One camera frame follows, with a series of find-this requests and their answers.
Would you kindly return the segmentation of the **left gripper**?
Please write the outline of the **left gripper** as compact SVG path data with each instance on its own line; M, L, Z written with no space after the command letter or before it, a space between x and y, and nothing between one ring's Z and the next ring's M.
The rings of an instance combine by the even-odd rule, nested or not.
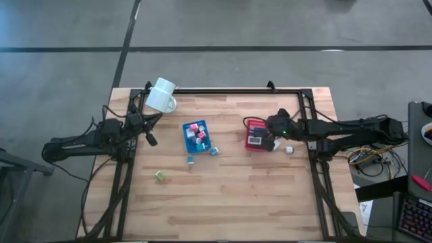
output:
M147 142L151 146L157 146L157 140L153 136L152 131L157 122L162 118L162 113L145 115L138 110L134 103L128 105L127 125L126 127L132 130L133 135L145 133Z

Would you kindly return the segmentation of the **red plastic basket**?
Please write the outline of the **red plastic basket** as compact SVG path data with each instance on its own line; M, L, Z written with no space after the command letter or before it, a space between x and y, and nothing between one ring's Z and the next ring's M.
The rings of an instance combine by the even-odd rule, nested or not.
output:
M247 119L247 122L246 122L245 148L247 150L249 150L249 151L265 151L265 150L257 148L256 145L254 145L254 144L248 144L247 143L248 137L249 136L254 136L253 129L256 128L256 127L258 127L258 128L265 128L267 130L264 121L259 120L259 119L255 119L255 118Z

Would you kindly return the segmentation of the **white mug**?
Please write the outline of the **white mug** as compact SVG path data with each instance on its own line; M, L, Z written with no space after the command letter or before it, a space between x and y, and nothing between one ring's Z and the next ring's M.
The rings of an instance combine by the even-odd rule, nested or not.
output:
M177 108L177 101L173 96L176 85L164 78L158 78L150 89L145 105L161 113L172 113Z

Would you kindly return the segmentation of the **blue plastic basket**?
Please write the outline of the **blue plastic basket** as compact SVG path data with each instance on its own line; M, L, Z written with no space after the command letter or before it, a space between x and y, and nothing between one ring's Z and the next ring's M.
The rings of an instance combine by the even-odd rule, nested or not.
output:
M197 151L197 149L196 149L196 145L198 145L196 143L196 139L198 138L197 134L200 132L199 130L197 130L195 132L193 131L195 133L194 137L192 137L192 138L187 138L186 137L186 131L187 130L192 131L190 129L190 124L198 124L198 127L199 126L204 126L205 127L205 131L204 132L206 133L206 137L202 139L202 143L205 144L205 146L206 146L206 149L204 151L209 151L211 149L211 139L210 139L210 136L209 136L209 131L208 131L208 128L207 128L207 124L206 124L205 120L199 120L199 121L194 121L194 122L182 125L182 131L183 131L183 135L184 135L184 142L185 142L186 150L188 151L188 153L194 154L194 153L204 152L204 151Z

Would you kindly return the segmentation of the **white paper sheet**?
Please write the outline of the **white paper sheet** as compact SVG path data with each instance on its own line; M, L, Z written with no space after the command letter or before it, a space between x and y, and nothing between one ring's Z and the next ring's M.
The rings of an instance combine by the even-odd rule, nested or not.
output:
M362 216L362 220L365 225L369 224L372 207L373 207L373 200L368 200L359 203L360 214Z

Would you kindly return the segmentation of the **grey metal stand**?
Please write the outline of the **grey metal stand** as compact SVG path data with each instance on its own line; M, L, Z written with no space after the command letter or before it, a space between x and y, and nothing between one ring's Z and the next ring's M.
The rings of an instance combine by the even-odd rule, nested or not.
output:
M0 148L0 243L7 243L15 230L18 211L32 174L51 176L54 168L12 155Z

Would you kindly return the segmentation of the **dark grey side desk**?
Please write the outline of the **dark grey side desk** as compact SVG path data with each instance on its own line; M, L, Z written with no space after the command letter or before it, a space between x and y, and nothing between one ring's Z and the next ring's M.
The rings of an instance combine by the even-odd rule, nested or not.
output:
M393 197L393 222L391 226L393 230L399 231L400 211L406 196L432 203L432 192L423 190L411 178L411 176L416 175L424 178L432 185L432 146L427 144L421 136L421 128L430 122L432 122L432 118L424 114L421 103L409 103L408 173L396 179L356 189L357 199L360 202Z

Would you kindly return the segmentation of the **white round object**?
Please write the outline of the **white round object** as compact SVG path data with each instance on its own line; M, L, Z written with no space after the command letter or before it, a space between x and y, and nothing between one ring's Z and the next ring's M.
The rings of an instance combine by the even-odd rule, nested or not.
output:
M432 122L425 124L421 128L421 136L427 144L432 146Z

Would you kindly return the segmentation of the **backlit computer keyboard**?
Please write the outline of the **backlit computer keyboard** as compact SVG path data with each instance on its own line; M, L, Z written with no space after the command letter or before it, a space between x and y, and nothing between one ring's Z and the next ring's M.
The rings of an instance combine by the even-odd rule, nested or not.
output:
M432 202L406 196L400 211L398 230L432 243Z

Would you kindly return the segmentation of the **black aluminium rig frame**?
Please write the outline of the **black aluminium rig frame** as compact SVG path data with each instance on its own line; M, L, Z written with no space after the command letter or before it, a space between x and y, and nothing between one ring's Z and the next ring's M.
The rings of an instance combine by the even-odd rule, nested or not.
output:
M333 229L330 213L319 217L307 146L283 141L273 152L248 151L242 122L309 102L335 117L327 87L180 88L175 98L177 109L153 131L158 145L138 139L124 240L320 240ZM199 120L217 156L186 150L182 125Z

